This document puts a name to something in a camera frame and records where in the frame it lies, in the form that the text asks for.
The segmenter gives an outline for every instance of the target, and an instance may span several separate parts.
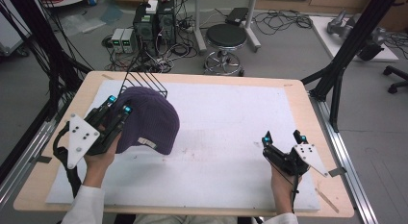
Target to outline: white mounting plate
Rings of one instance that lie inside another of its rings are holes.
[[[69,120],[68,163],[69,169],[74,168],[84,157],[90,147],[99,138],[99,132],[79,115],[73,113]]]
[[[328,173],[326,167],[324,167],[324,164],[321,161],[320,155],[318,153],[318,149],[315,147],[315,145],[298,144],[293,148],[304,162],[308,163],[324,177],[327,177]]]

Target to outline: round stool seat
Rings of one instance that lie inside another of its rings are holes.
[[[231,24],[217,24],[207,30],[208,43],[223,50],[237,49],[246,42],[245,30]]]

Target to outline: stool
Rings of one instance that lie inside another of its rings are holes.
[[[205,71],[217,75],[231,75],[239,71],[243,76],[240,59],[232,51],[241,48],[246,43],[246,33],[243,28],[231,24],[218,24],[212,26],[206,33],[207,43],[218,52],[212,52],[204,63]]]

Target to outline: office chair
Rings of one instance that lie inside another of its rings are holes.
[[[383,74],[386,76],[392,73],[394,73],[400,78],[403,78],[405,81],[392,84],[390,88],[388,88],[388,92],[394,94],[397,92],[398,87],[408,87],[408,73],[402,72],[401,70],[394,68],[392,66],[389,66],[389,65],[384,69],[384,72],[383,72]]]
[[[205,59],[204,74],[212,72],[217,75],[231,75],[239,71],[239,75],[243,76],[240,59],[231,53],[246,43],[243,28],[232,24],[217,24],[207,30],[206,40],[218,51],[212,52]]]

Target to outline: hand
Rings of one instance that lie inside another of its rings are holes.
[[[280,171],[276,165],[272,164],[272,179],[270,185],[275,199],[276,213],[282,214],[292,212],[292,190],[294,176]]]
[[[105,177],[106,170],[109,165],[114,162],[117,143],[119,142],[121,134],[119,134],[112,142],[111,147],[104,154],[100,155],[85,155],[84,159],[87,163],[87,174],[83,182],[87,187],[101,187],[102,181]]]

